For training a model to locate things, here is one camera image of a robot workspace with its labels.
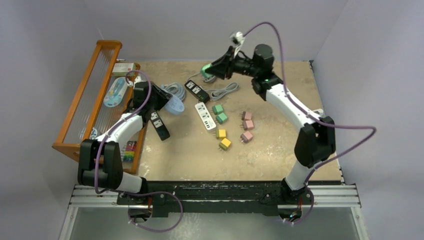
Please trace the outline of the round blue power hub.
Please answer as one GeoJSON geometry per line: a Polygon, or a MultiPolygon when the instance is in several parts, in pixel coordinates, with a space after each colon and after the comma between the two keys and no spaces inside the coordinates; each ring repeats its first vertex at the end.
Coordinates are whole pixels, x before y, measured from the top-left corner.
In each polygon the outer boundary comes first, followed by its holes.
{"type": "Polygon", "coordinates": [[[165,104],[164,108],[170,114],[175,115],[175,116],[179,116],[185,110],[184,103],[182,102],[181,99],[179,99],[175,95],[172,95],[172,97],[169,99],[169,101],[165,104]]]}

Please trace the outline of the long black power strip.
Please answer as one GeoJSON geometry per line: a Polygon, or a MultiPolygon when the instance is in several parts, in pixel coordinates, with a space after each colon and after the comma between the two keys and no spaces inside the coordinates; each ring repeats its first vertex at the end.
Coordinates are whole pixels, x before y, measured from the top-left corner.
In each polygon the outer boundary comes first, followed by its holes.
{"type": "Polygon", "coordinates": [[[153,111],[151,113],[150,122],[161,141],[165,141],[171,136],[168,128],[157,111],[153,111]]]}

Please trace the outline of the short black power strip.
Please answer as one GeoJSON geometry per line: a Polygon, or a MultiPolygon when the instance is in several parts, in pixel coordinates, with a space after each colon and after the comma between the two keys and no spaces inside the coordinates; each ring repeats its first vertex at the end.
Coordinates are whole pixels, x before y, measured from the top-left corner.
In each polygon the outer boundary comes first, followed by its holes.
{"type": "Polygon", "coordinates": [[[192,80],[188,80],[184,87],[191,93],[199,102],[207,103],[211,100],[210,95],[203,90],[198,84],[192,80]]]}

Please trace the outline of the green charger plug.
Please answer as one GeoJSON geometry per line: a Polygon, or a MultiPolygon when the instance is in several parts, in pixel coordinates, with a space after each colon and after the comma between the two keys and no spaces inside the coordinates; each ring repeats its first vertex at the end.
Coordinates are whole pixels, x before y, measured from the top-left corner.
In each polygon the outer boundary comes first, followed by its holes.
{"type": "Polygon", "coordinates": [[[224,112],[222,112],[222,113],[219,113],[219,114],[217,114],[216,116],[215,116],[215,120],[220,124],[220,125],[222,125],[223,123],[225,123],[227,120],[228,120],[228,116],[224,113],[224,112]]]}

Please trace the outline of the pink charger plug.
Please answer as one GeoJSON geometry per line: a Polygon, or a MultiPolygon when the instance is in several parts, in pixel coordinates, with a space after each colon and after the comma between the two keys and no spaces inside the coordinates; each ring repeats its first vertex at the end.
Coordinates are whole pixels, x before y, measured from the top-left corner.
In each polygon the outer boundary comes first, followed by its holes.
{"type": "Polygon", "coordinates": [[[251,121],[253,114],[248,111],[243,111],[240,116],[242,121],[251,121]]]}
{"type": "Polygon", "coordinates": [[[245,131],[250,131],[255,128],[255,125],[252,120],[244,120],[241,126],[245,131]]]}

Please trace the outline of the white power strip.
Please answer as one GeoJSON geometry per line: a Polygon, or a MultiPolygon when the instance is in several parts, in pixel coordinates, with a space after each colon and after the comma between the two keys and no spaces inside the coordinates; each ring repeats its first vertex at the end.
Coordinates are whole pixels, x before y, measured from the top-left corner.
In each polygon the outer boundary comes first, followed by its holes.
{"type": "Polygon", "coordinates": [[[198,113],[202,124],[208,132],[214,131],[217,127],[214,119],[212,118],[209,110],[203,102],[196,103],[194,105],[196,112],[198,113]]]}

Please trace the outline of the yellow charger plug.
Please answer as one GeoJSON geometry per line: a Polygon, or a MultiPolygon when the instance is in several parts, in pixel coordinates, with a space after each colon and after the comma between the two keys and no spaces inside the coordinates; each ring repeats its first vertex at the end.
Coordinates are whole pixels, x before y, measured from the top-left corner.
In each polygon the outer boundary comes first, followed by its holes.
{"type": "Polygon", "coordinates": [[[227,131],[225,129],[217,129],[215,131],[215,138],[218,140],[225,139],[227,137],[227,131]]]}

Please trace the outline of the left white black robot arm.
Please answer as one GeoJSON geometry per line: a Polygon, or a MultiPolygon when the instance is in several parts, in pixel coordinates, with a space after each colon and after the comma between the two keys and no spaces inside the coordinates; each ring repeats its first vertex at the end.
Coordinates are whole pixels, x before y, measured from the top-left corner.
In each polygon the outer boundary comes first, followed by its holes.
{"type": "Polygon", "coordinates": [[[121,149],[139,131],[151,114],[161,110],[172,94],[148,81],[135,84],[131,99],[120,119],[96,139],[85,139],[79,148],[77,181],[100,194],[105,190],[129,193],[138,205],[149,199],[147,180],[123,170],[121,149]]]}

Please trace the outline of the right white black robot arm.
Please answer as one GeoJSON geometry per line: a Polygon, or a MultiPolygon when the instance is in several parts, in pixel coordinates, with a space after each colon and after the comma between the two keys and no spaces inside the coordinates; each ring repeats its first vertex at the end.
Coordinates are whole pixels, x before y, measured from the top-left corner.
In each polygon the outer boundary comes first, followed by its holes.
{"type": "Polygon", "coordinates": [[[276,107],[296,129],[296,161],[281,181],[279,194],[284,202],[292,204],[306,191],[313,170],[335,153],[335,130],[328,126],[334,120],[329,116],[320,117],[292,95],[284,81],[275,74],[274,60],[273,50],[266,44],[258,44],[252,57],[239,56],[231,46],[205,72],[223,80],[230,79],[234,73],[251,77],[255,93],[276,107]]]}

